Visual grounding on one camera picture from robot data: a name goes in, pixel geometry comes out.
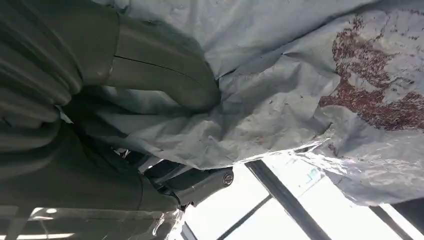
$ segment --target reddish-brown stain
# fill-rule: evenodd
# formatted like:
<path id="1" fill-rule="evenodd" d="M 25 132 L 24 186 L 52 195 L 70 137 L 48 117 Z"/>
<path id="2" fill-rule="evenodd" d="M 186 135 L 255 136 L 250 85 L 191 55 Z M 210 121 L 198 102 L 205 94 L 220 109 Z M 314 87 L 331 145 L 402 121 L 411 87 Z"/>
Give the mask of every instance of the reddish-brown stain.
<path id="1" fill-rule="evenodd" d="M 415 10 L 409 12 L 422 15 Z M 340 84 L 332 95 L 320 99 L 319 106 L 344 106 L 379 129 L 424 130 L 424 97 L 421 94 L 411 91 L 400 100 L 388 104 L 383 102 L 384 92 L 386 90 L 396 92 L 395 85 L 399 86 L 399 81 L 406 84 L 414 83 L 402 77 L 391 82 L 385 66 L 396 55 L 373 48 L 373 42 L 383 37 L 383 33 L 374 39 L 364 40 L 359 36 L 359 30 L 364 28 L 363 19 L 356 16 L 350 23 L 352 27 L 339 32 L 332 45 L 335 70 L 340 76 Z M 369 92 L 351 85 L 348 79 L 352 73 L 378 89 Z"/>

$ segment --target gray tubular pole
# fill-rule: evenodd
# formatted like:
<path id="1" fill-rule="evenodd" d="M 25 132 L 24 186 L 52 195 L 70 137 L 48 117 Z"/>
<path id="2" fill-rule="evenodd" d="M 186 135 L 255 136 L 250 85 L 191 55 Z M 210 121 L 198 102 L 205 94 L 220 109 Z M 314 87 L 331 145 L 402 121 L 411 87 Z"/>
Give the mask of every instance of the gray tubular pole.
<path id="1" fill-rule="evenodd" d="M 330 240 L 330 237 L 262 160 L 248 162 L 245 165 L 311 240 Z"/>

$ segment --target crumpled fabric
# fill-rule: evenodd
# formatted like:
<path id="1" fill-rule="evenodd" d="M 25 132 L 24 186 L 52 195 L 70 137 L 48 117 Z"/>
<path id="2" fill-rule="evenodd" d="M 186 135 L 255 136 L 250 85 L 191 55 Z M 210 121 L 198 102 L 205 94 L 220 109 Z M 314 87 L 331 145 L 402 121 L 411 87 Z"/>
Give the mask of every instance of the crumpled fabric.
<path id="1" fill-rule="evenodd" d="M 104 141 L 198 169 L 302 159 L 359 205 L 424 197 L 424 1 L 96 2 L 196 39 L 222 94 L 165 116 L 163 92 L 104 87 L 136 113 L 97 109 L 128 134 Z"/>

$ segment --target screw head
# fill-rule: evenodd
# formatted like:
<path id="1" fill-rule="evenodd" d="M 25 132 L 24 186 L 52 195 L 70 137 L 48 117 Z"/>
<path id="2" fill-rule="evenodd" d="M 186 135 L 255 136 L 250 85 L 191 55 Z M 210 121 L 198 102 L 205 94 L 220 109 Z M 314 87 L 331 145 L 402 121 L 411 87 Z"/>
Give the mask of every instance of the screw head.
<path id="1" fill-rule="evenodd" d="M 224 177 L 222 178 L 222 182 L 224 183 L 225 186 L 230 186 L 233 183 L 234 180 L 234 174 L 231 173 L 227 173 L 224 175 Z"/>

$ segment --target plastic covering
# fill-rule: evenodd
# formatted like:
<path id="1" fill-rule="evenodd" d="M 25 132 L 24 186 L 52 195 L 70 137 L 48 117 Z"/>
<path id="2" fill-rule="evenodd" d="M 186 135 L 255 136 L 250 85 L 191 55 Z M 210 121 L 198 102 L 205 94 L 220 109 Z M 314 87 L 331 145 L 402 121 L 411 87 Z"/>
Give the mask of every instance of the plastic covering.
<path id="1" fill-rule="evenodd" d="M 20 237 L 24 239 L 27 235 L 30 239 L 30 235 L 33 236 L 31 239 L 81 240 L 174 239 L 170 234 L 177 232 L 176 228 L 184 223 L 181 223 L 182 216 L 183 212 L 180 210 L 161 212 L 37 207 L 32 211 Z"/>
<path id="2" fill-rule="evenodd" d="M 105 87 L 137 114 L 100 108 L 129 135 L 103 140 L 198 169 L 289 155 L 361 205 L 424 197 L 424 1 L 97 2 L 194 37 L 222 92 L 207 114 L 164 116 L 161 92 Z"/>

